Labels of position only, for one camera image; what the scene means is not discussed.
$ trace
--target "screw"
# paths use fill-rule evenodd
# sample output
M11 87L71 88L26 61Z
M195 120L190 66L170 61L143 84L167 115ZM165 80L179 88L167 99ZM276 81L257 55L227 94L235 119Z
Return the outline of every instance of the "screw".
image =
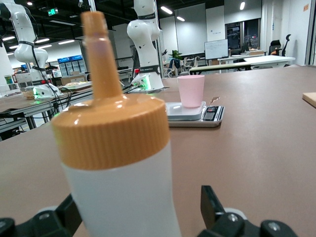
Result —
M275 222L270 222L268 226L274 231L279 231L281 229L280 226Z
M228 219L231 220L232 222L238 221L238 217L234 214L229 214Z
M4 221L0 221L0 228L2 228L3 226L5 226L5 222Z
M49 217L49 213L44 213L44 214L39 216L39 219L42 220L42 219L46 219L48 217Z

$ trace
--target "security camera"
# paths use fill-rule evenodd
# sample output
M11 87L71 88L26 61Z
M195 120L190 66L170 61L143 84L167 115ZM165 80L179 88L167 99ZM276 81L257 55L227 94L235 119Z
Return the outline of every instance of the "security camera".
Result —
M83 5L83 0L79 0L78 7L82 7L82 5Z

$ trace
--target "ceiling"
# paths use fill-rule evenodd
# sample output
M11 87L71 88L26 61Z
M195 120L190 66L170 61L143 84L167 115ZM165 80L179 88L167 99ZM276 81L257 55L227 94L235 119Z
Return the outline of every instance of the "ceiling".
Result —
M36 45L40 46L82 36L80 13L89 10L88 0L83 0L82 7L78 7L79 0L31 0L32 6L27 5L28 0L15 0L15 2L30 10L33 16L31 21L35 31L38 32L39 39L50 38L49 42L37 43ZM170 16L160 9L161 6L175 10L200 3L221 5L224 4L223 2L224 0L157 0L158 16L159 18ZM109 29L137 19L136 12L132 8L133 3L133 0L95 0L96 9L105 14ZM55 7L58 8L58 14L48 16L48 11ZM52 20L73 25L54 23L51 22ZM14 36L15 32L10 21L0 19L0 36L4 38L4 35ZM17 44L17 39L4 42L7 52L14 51L9 47Z

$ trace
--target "plastic cup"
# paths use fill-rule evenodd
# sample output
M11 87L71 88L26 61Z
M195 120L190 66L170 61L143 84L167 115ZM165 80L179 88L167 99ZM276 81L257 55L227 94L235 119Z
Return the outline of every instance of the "plastic cup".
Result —
M182 106L199 107L203 100L204 75L188 75L178 77L178 85Z

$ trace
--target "exit sign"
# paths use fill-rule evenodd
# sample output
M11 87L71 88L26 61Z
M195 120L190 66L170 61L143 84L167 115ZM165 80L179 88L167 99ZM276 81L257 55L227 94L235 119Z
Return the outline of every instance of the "exit sign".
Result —
M52 16L56 14L58 14L58 9L56 7L48 11L48 16Z

